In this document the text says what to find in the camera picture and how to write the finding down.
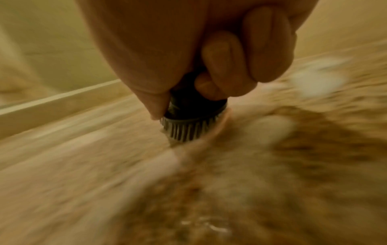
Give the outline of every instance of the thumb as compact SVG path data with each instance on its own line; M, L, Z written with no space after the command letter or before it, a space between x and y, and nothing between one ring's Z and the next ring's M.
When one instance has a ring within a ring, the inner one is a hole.
M145 105L145 108L149 111L152 120L159 120L164 116L171 98L169 91L162 94L152 94L136 89L131 90Z

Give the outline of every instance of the cleaning brush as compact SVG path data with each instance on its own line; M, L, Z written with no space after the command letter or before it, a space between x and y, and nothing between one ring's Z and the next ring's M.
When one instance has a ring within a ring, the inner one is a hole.
M185 142L199 138L226 109L227 99L211 101L195 89L195 79L204 71L205 68L198 68L185 74L171 89L169 108L160 122L174 140Z

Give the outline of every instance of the floor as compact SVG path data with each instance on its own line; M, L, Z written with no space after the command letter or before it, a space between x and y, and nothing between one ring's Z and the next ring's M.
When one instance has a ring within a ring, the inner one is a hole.
M299 97L289 76L308 62L332 57L348 60L325 69L349 82L328 97ZM258 87L230 105L294 105L387 140L386 41L297 60L275 84L282 86ZM0 199L6 201L0 203L0 243L42 244L116 190L125 181L122 173L169 147L159 123L133 96L2 140Z

